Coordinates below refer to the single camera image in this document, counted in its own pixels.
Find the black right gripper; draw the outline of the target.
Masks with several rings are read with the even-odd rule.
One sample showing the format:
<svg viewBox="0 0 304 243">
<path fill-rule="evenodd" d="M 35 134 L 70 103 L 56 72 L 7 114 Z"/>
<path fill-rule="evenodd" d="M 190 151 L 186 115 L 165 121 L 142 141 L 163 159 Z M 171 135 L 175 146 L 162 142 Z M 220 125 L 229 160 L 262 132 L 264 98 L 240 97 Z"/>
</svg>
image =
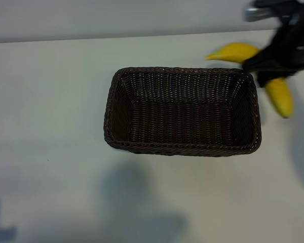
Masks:
<svg viewBox="0 0 304 243">
<path fill-rule="evenodd" d="M 304 70 L 304 5 L 249 5 L 245 10 L 247 22 L 272 17 L 280 26 L 269 45 L 242 64 L 243 70 L 258 72 L 261 88 L 272 78 Z"/>
</svg>

